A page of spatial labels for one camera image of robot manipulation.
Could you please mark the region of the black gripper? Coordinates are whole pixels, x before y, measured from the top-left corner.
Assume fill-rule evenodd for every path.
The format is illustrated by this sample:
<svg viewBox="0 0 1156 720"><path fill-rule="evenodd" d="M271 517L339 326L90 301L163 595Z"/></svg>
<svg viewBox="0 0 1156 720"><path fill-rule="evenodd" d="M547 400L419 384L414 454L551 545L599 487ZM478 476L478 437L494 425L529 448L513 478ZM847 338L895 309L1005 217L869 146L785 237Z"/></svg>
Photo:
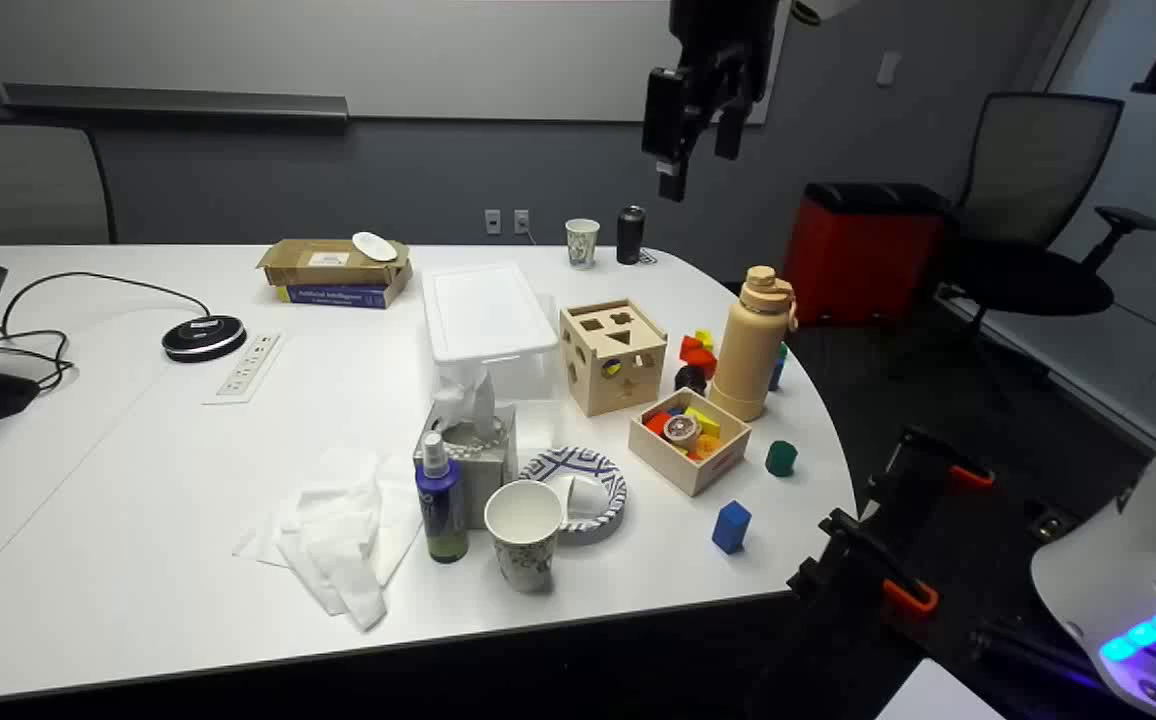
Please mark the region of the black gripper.
<svg viewBox="0 0 1156 720"><path fill-rule="evenodd" d="M689 191L692 128L715 125L715 156L736 161L751 103L766 89L777 0L672 0L676 76L646 73L638 146L662 198Z"/></svg>

